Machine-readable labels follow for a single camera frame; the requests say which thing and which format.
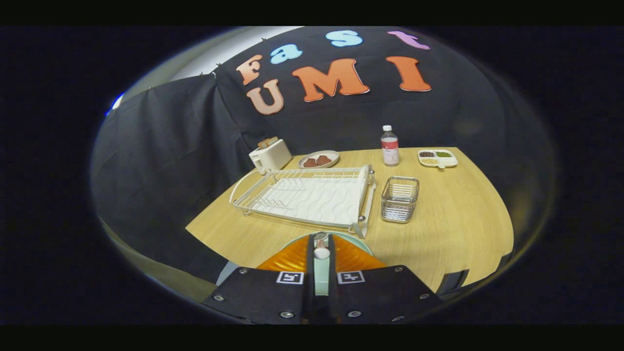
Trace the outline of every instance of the light wood tabletop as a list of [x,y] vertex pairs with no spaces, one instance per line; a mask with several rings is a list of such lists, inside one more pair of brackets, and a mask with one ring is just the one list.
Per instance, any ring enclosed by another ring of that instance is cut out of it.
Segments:
[[[447,149],[458,165],[439,169],[419,162],[424,149]],[[343,151],[333,168],[371,164],[377,189],[363,242],[387,265],[406,265],[431,290],[436,291],[445,274],[468,269],[463,285],[494,273],[502,256],[514,245],[507,208],[481,170],[458,148],[402,148],[400,163],[383,163],[381,149]],[[294,156],[283,169],[298,169],[302,156]],[[408,223],[381,218],[381,193],[391,176],[415,177],[420,182],[416,209]],[[261,179],[254,173],[240,182],[234,199]],[[257,267],[287,243],[302,235],[346,229],[252,213],[243,215],[229,203],[234,185],[187,225],[197,239],[226,259],[245,267]]]

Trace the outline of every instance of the clear plastic bottle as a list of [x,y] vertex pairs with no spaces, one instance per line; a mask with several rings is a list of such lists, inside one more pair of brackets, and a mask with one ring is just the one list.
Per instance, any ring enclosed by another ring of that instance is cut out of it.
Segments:
[[399,138],[392,133],[392,126],[384,126],[384,134],[381,136],[381,150],[386,166],[399,164]]

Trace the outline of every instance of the peach letter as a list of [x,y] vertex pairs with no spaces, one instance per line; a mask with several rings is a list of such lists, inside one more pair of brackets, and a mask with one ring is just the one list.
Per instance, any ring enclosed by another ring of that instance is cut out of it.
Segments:
[[386,57],[386,61],[392,62],[396,69],[399,70],[401,79],[401,89],[405,91],[430,91],[431,86],[422,80],[421,73],[418,71],[416,64],[417,59],[403,56],[390,56]]
[[338,59],[329,65],[329,73],[325,74],[314,67],[302,67],[293,71],[293,76],[299,77],[306,95],[305,102],[318,101],[323,94],[315,88],[318,87],[329,96],[336,95],[338,81],[340,81],[340,94],[355,95],[369,92],[370,88],[362,84],[355,70],[354,59]]
[[274,114],[284,107],[284,98],[281,96],[280,90],[277,88],[277,83],[277,79],[272,79],[262,85],[263,87],[269,89],[269,92],[271,93],[271,97],[274,101],[271,106],[265,104],[262,96],[260,96],[259,87],[253,88],[247,92],[247,97],[249,97],[251,102],[253,102],[253,107],[255,107],[261,114]]
[[244,86],[251,83],[251,81],[253,81],[260,75],[260,73],[256,71],[260,69],[260,63],[258,62],[258,60],[261,58],[262,55],[255,55],[236,68],[236,70],[243,75]]

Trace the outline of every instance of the white divided tray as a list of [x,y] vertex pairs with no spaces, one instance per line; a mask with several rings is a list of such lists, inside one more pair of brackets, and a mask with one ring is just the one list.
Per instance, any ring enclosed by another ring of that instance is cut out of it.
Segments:
[[[423,152],[431,153],[433,154],[433,156],[421,156]],[[449,154],[451,156],[441,157],[439,155],[440,152],[445,152],[446,154]],[[422,165],[427,167],[446,168],[457,166],[457,158],[455,157],[455,155],[451,151],[445,149],[419,150],[418,160],[421,162]]]
[[374,172],[370,165],[360,168],[272,171],[234,201],[233,205],[245,215],[257,212],[300,222],[342,227],[363,238],[375,188]]

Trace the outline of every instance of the wavy rack tray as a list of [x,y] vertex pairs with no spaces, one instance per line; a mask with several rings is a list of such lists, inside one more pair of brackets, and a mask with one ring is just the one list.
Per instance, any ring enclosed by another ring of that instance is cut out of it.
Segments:
[[271,171],[233,205],[245,215],[257,212],[297,222],[346,228],[363,239],[375,188],[371,165]]

